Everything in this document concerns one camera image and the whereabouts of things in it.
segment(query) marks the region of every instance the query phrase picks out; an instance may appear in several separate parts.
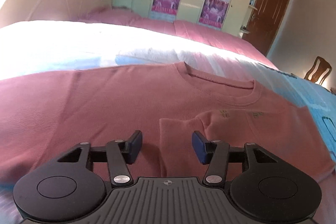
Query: shelf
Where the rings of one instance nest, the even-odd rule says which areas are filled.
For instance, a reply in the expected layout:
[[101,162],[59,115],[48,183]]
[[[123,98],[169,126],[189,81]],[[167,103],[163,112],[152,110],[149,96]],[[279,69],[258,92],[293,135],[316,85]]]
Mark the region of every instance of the shelf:
[[251,8],[251,9],[253,9],[253,10],[257,10],[257,11],[258,11],[258,9],[257,9],[256,7],[254,7],[253,5],[249,5],[249,8]]
[[249,33],[250,33],[248,30],[243,29],[243,28],[240,28],[240,31],[241,31],[242,33],[245,33],[245,34],[249,34]]

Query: wooden chair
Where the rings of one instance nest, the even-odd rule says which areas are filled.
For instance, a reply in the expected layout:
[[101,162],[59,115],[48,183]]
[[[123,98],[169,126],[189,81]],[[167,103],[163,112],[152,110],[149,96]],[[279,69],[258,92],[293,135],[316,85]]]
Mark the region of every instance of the wooden chair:
[[[311,76],[311,79],[309,79],[308,77],[312,74],[312,72],[315,70],[316,65],[317,65],[317,61],[320,61],[319,67],[317,68],[317,71]],[[313,83],[316,83],[319,78],[321,77],[321,75],[326,72],[327,70],[329,70],[321,79],[319,85],[322,85],[324,80],[328,77],[328,75],[331,73],[331,65],[324,60],[322,57],[318,56],[315,59],[314,65],[313,67],[311,67],[311,69],[307,72],[306,76],[304,77],[306,80],[311,81]]]

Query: pink bedsheet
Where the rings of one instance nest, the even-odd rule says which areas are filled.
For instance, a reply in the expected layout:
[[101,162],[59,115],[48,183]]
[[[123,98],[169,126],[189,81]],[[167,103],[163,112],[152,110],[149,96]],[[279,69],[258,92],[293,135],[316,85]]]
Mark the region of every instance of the pink bedsheet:
[[271,68],[277,69],[263,54],[247,41],[214,30],[199,24],[187,22],[184,20],[175,20],[173,23],[143,18],[140,15],[133,13],[129,9],[121,8],[101,8],[95,9],[79,21],[86,23],[107,23],[115,25],[131,26],[151,30],[154,32],[175,35],[196,42],[207,44],[223,50],[235,52],[244,55],[260,63],[263,63]]

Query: pink t-shirt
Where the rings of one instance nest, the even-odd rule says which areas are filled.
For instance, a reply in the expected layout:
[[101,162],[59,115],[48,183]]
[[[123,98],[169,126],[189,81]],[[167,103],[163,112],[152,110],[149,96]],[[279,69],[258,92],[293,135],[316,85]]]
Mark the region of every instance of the pink t-shirt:
[[[130,166],[137,176],[200,176],[191,135],[232,146],[256,142],[321,181],[335,168],[307,108],[257,81],[239,82],[184,62],[56,71],[0,81],[0,182],[22,175],[73,145],[103,146],[143,132]],[[106,165],[95,172],[108,179]],[[237,170],[232,168],[230,176]]]

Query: round black disc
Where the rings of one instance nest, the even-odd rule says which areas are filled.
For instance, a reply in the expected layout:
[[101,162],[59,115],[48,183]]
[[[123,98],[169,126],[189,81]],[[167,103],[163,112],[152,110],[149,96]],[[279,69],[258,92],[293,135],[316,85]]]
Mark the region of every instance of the round black disc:
[[230,196],[254,219],[265,223],[296,223],[315,213],[322,194],[319,185],[296,168],[259,164],[232,181]]
[[13,191],[20,212],[39,221],[64,222],[97,208],[106,195],[103,180],[71,165],[46,166],[22,177]]

